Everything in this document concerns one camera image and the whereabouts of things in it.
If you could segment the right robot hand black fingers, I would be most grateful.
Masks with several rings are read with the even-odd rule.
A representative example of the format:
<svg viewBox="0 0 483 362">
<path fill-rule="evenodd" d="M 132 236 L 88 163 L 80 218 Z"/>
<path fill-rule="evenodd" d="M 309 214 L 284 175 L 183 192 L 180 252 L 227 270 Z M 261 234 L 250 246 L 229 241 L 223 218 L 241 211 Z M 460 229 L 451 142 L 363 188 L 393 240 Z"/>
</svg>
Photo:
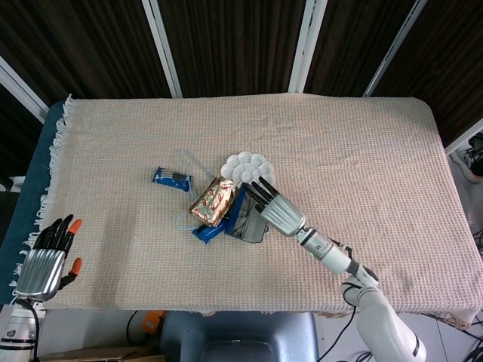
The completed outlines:
<svg viewBox="0 0 483 362">
<path fill-rule="evenodd" d="M 243 186 L 254 200 L 255 209 L 281 234 L 295 236 L 306 224 L 304 214 L 265 178 L 260 176 L 258 181 Z"/>
</svg>

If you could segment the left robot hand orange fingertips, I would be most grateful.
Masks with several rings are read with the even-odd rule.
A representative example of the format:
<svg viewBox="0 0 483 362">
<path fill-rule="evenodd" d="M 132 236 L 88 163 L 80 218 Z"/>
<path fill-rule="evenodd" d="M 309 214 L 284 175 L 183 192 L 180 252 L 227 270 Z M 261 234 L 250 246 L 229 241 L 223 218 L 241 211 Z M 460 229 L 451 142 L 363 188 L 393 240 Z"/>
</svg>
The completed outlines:
<svg viewBox="0 0 483 362">
<path fill-rule="evenodd" d="M 70 214 L 42 230 L 27 253 L 15 287 L 15 296 L 29 302 L 46 302 L 71 284 L 80 274 L 82 258 L 74 260 L 64 274 L 64 266 L 82 220 Z"/>
</svg>

